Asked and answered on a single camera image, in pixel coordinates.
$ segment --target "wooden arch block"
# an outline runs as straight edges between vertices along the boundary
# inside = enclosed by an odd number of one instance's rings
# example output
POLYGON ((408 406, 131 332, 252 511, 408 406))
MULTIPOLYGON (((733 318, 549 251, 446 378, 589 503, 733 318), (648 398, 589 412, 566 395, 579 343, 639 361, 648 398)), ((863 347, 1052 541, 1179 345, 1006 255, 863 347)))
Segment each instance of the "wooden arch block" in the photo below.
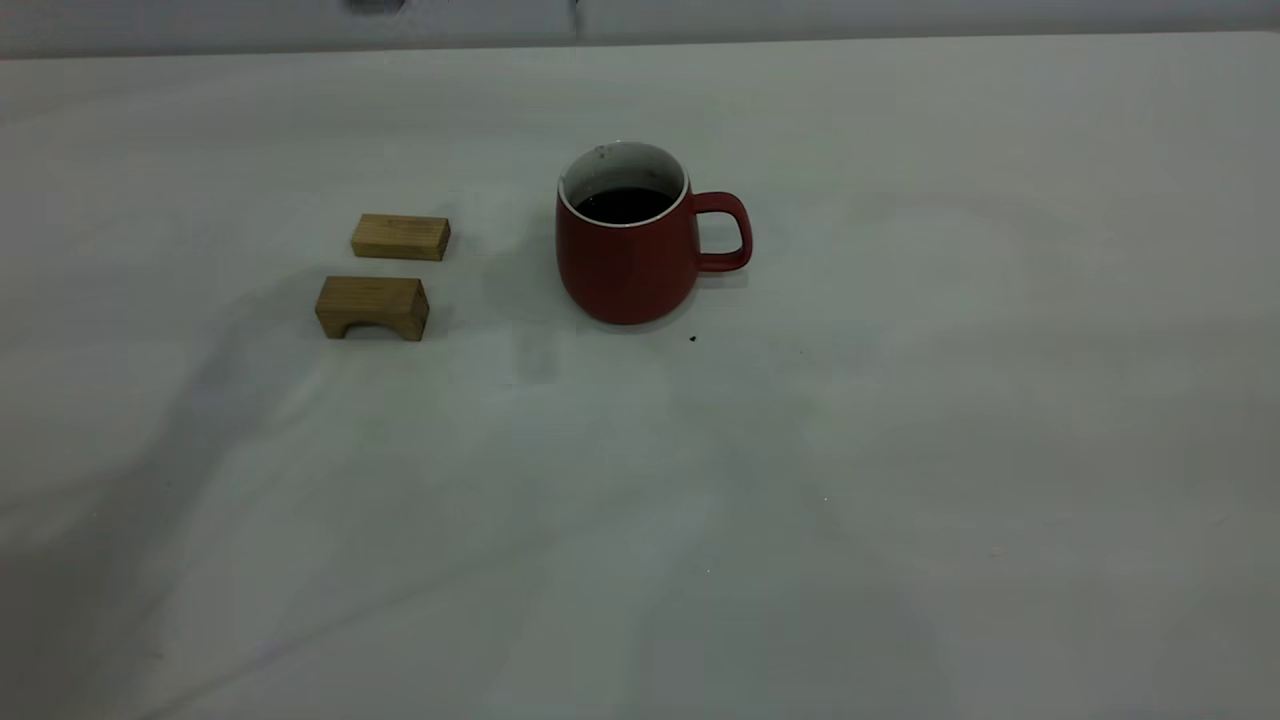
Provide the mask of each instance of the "wooden arch block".
POLYGON ((416 278, 330 277, 316 300, 316 318, 332 338, 347 337, 351 325, 371 324, 420 341, 430 311, 422 281, 416 278))

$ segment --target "white tabletop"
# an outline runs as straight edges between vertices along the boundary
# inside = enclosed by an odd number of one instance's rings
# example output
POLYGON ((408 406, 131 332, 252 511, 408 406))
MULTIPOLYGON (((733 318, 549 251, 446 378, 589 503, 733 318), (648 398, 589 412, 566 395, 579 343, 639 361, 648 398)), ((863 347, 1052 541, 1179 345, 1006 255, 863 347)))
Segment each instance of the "white tabletop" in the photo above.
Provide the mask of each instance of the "white tabletop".
POLYGON ((0 64, 0 715, 1275 717, 1277 69, 0 64), (649 328, 556 274, 613 138, 755 225, 649 328), (448 217, 445 261, 353 258, 361 213, 448 217), (325 340, 329 274, 421 278, 424 341, 325 340))

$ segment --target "wooden block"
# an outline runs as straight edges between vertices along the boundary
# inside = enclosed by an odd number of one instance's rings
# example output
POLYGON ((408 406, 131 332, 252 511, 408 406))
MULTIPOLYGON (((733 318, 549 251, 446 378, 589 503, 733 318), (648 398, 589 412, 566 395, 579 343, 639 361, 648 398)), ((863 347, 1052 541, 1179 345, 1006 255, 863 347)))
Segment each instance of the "wooden block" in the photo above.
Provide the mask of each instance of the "wooden block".
POLYGON ((422 340, 431 307, 417 278, 340 278, 324 281, 316 318, 324 334, 347 337, 351 325, 385 325, 404 340, 422 340))
POLYGON ((351 249, 360 258, 444 260, 449 246, 449 220, 411 215, 361 215, 351 234, 351 249))

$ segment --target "mug rim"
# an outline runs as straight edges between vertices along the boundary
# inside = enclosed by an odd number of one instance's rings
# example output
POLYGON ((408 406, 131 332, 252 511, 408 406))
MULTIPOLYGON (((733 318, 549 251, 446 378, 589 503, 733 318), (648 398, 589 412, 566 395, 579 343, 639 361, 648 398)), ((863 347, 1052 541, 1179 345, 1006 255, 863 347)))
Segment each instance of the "mug rim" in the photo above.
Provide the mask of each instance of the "mug rim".
POLYGON ((677 160, 675 155, 672 155, 671 152, 667 152, 662 147, 658 147, 657 145, 650 145, 648 142, 640 142, 637 140, 613 140, 613 141, 609 141, 609 142, 600 142, 599 145, 595 145, 590 150, 588 150, 588 151, 582 152, 581 155, 579 155, 577 158, 573 158, 572 160, 570 160, 570 163, 567 165, 564 165, 564 169, 561 170, 559 181, 556 183, 556 196, 559 197, 561 205, 563 205, 564 208, 568 208, 568 211, 573 213, 573 215, 577 219, 580 219, 580 220, 582 220, 585 223, 590 223, 593 225, 602 227, 602 228, 639 228, 639 227, 648 225, 649 223, 657 223, 658 220, 660 220, 660 219, 666 218, 667 215, 669 215, 676 208, 680 208, 680 204, 685 201, 685 197, 687 195, 689 195, 689 170, 685 169, 685 165, 680 160, 677 160), (671 161, 675 163, 677 168, 680 168, 680 176, 681 176, 681 179, 684 181, 684 184, 680 188, 680 195, 671 202, 669 208, 667 208, 662 213, 658 213, 657 215, 654 215, 654 217, 652 217, 652 218, 649 218, 646 220, 640 220, 639 223, 602 223, 600 220, 593 220, 591 218, 588 218, 586 215, 579 213, 577 208, 575 208, 573 204, 568 201, 568 197, 564 193, 564 176, 568 174, 570 168, 572 168, 573 165, 576 165, 577 161, 581 160, 582 158, 586 158, 591 152, 595 152, 596 147, 620 146, 620 145, 637 145, 637 146, 641 146, 641 147, 648 147, 650 150, 657 150, 658 152, 662 152, 663 155, 666 155, 667 158, 669 158, 671 161))

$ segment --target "mug handle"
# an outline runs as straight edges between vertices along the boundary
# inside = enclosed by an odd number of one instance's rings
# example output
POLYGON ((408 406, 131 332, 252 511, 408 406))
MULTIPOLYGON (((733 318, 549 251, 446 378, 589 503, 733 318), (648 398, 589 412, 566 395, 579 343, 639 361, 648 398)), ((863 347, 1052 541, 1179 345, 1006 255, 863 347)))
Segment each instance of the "mug handle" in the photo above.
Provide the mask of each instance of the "mug handle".
POLYGON ((751 220, 746 217, 742 201, 727 192, 700 192, 694 196, 694 214, 726 213, 737 220, 737 232, 742 236, 742 247, 732 252, 703 252, 699 269, 704 273, 727 273, 740 270, 751 259, 751 220))

